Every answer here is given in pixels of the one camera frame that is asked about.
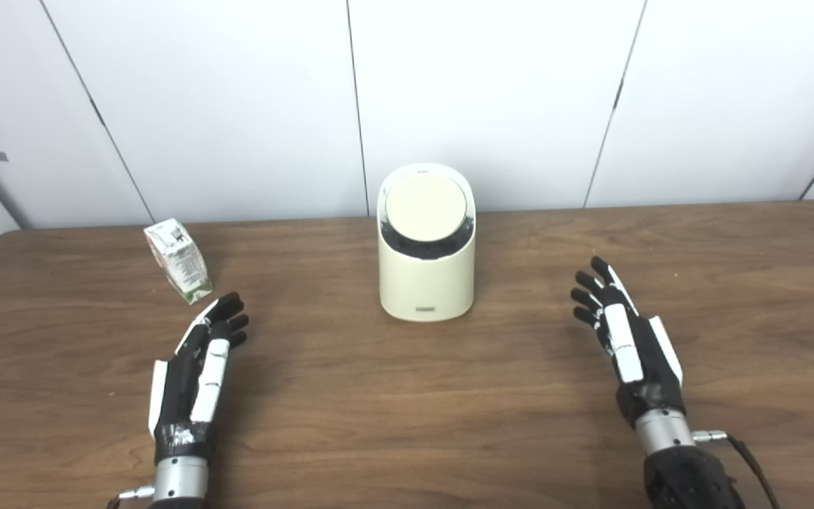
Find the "white and black right hand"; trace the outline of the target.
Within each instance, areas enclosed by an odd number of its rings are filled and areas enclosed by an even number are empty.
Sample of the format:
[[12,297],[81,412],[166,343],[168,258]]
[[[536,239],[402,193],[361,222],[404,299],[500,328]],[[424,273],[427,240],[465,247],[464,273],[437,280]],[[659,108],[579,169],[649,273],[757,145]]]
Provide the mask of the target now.
[[591,273],[578,271],[570,296],[574,316],[590,326],[619,380],[615,399],[630,426],[650,411],[687,413],[682,368],[658,315],[639,313],[617,271],[592,257]]

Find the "white and black left hand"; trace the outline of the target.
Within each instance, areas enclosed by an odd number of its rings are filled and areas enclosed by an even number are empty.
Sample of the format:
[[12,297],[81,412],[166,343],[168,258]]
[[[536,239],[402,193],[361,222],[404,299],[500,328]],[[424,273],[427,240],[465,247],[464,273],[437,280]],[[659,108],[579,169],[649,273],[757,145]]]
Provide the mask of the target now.
[[172,457],[212,462],[228,359],[246,342],[248,323],[239,293],[224,294],[191,320],[169,360],[154,363],[148,414],[154,464]]

